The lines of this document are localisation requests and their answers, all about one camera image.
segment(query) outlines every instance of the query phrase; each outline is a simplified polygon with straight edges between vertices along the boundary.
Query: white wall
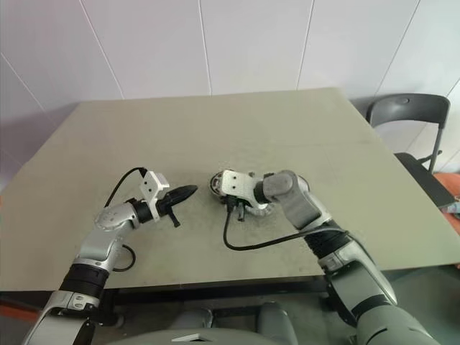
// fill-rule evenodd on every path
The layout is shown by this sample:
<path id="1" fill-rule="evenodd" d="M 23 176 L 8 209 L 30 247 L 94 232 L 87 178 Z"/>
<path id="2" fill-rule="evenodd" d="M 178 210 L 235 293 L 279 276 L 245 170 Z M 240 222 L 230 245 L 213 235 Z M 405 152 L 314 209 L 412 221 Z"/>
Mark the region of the white wall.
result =
<path id="1" fill-rule="evenodd" d="M 338 86 L 448 96 L 460 170 L 458 0 L 1 0 L 0 190 L 79 101 Z M 427 155 L 436 129 L 378 129 Z"/>

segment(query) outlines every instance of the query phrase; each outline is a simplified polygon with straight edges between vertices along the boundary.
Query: white tiled wall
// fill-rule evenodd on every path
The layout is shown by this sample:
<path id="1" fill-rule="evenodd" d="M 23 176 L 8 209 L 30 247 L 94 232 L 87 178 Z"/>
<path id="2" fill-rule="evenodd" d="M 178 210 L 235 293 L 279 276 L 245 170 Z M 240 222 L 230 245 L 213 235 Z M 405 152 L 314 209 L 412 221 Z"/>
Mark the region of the white tiled wall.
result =
<path id="1" fill-rule="evenodd" d="M 448 96 L 460 170 L 458 0 L 1 0 L 0 190 L 79 101 L 338 86 Z M 436 129 L 377 129 L 427 155 Z"/>

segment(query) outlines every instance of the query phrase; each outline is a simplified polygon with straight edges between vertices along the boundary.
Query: orange object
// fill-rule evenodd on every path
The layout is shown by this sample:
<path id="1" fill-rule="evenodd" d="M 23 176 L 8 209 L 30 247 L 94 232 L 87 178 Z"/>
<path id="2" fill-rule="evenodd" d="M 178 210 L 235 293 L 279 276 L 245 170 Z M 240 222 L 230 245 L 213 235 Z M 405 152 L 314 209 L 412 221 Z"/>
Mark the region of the orange object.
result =
<path id="1" fill-rule="evenodd" d="M 35 322 L 38 319 L 38 312 L 36 311 L 21 309 L 9 305 L 0 305 L 0 315 L 30 322 Z"/>

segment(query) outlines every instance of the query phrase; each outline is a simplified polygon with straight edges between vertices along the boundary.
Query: black rubber joint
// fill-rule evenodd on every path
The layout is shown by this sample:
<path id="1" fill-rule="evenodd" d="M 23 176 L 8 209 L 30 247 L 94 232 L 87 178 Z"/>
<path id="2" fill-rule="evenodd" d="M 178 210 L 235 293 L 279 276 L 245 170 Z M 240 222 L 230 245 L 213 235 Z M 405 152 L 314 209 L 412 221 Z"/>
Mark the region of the black rubber joint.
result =
<path id="1" fill-rule="evenodd" d="M 109 273 L 89 264 L 72 264 L 59 290 L 100 298 Z"/>

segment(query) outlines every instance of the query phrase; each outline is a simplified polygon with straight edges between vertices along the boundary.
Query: black cable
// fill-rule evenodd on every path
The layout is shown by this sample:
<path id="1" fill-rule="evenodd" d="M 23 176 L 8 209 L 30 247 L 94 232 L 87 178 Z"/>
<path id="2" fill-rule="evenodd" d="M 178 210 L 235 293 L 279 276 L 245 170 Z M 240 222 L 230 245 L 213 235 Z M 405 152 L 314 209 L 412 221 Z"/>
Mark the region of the black cable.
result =
<path id="1" fill-rule="evenodd" d="M 112 201 L 112 199 L 114 198 L 115 196 L 115 193 L 116 191 L 118 190 L 118 188 L 120 187 L 120 185 L 123 183 L 123 181 L 130 175 L 132 174 L 134 171 L 138 170 L 141 174 L 142 177 L 145 176 L 146 172 L 147 172 L 147 169 L 144 168 L 144 167 L 133 167 L 130 171 L 128 171 L 126 174 L 124 174 L 121 178 L 120 178 L 120 181 L 118 181 L 118 183 L 116 184 L 114 190 L 112 191 L 112 193 L 110 194 L 109 198 L 107 199 L 106 201 L 106 204 L 103 206 L 103 207 L 107 207 L 108 205 L 110 205 L 110 202 Z"/>
<path id="2" fill-rule="evenodd" d="M 133 267 L 134 264 L 136 263 L 136 253 L 134 252 L 134 250 L 130 246 L 126 245 L 126 244 L 123 244 L 122 247 L 127 249 L 128 252 L 131 253 L 132 260 L 131 260 L 131 263 L 128 266 L 124 267 L 124 268 L 114 268 L 114 272 L 125 272 L 125 271 L 129 270 L 131 267 Z"/>
<path id="3" fill-rule="evenodd" d="M 110 196 L 109 198 L 107 199 L 106 201 L 106 204 L 103 206 L 104 208 L 105 207 L 108 207 L 110 205 L 110 202 L 112 201 L 112 199 L 114 198 L 115 196 L 115 193 L 117 192 L 118 188 L 120 188 L 120 185 L 123 183 L 123 181 L 129 176 L 131 175 L 134 171 L 139 171 L 141 176 L 144 177 L 145 174 L 147 173 L 147 169 L 144 168 L 144 167 L 133 167 L 131 170 L 129 170 L 128 172 L 126 172 L 121 178 L 120 178 L 120 181 L 118 181 L 118 183 L 116 184 L 115 188 L 112 190 L 112 193 L 110 193 Z M 127 249 L 129 253 L 131 253 L 131 256 L 132 256 L 132 261 L 131 263 L 124 267 L 124 268 L 114 268 L 113 271 L 114 272 L 125 272 L 127 270 L 129 270 L 131 267 L 134 266 L 134 264 L 136 263 L 136 253 L 134 252 L 134 250 L 126 245 L 126 244 L 123 244 L 122 245 L 123 248 Z"/>
<path id="4" fill-rule="evenodd" d="M 322 231 L 337 231 L 337 232 L 345 232 L 348 233 L 347 231 L 336 228 L 336 227 L 323 227 L 323 228 L 317 228 L 317 229 L 309 229 L 309 230 L 300 230 L 299 232 L 292 234 L 292 235 L 287 235 L 284 237 L 280 237 L 278 239 L 272 239 L 271 241 L 266 241 L 258 244 L 253 244 L 250 246 L 234 246 L 233 244 L 230 244 L 228 239 L 227 239 L 227 231 L 229 229 L 229 223 L 230 223 L 230 218 L 233 210 L 227 210 L 227 218 L 225 220 L 225 225 L 224 225 L 224 244 L 226 245 L 227 248 L 236 250 L 236 251 L 244 251 L 244 250 L 254 250 L 254 249 L 260 249 L 260 248 L 265 248 L 268 246 L 272 246 L 274 244 L 279 244 L 283 243 L 286 241 L 290 241 L 291 239 L 298 239 L 299 237 L 305 237 L 309 234 L 316 234 L 318 232 Z"/>

